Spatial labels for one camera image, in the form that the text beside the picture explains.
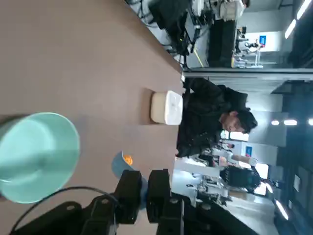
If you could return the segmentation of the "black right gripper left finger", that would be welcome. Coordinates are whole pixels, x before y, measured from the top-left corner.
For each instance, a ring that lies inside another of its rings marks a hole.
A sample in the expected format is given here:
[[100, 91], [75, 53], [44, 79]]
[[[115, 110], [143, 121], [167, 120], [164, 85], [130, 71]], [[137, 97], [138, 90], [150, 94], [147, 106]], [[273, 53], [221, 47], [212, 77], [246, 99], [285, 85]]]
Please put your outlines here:
[[124, 170], [113, 193], [78, 186], [57, 193], [86, 189], [100, 193], [82, 207], [75, 201], [64, 202], [27, 224], [21, 221], [49, 196], [35, 203], [13, 225], [12, 235], [115, 235], [119, 224], [134, 224], [141, 204], [142, 176], [139, 171]]

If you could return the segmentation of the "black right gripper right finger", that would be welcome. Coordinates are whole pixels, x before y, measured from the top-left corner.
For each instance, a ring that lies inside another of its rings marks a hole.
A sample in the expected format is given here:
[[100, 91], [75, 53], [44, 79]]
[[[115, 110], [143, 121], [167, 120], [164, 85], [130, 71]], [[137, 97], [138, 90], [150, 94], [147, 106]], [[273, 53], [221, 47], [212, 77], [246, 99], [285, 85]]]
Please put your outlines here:
[[186, 196], [171, 192], [167, 169], [149, 176], [146, 211], [157, 235], [255, 235], [253, 229], [215, 202], [193, 206]]

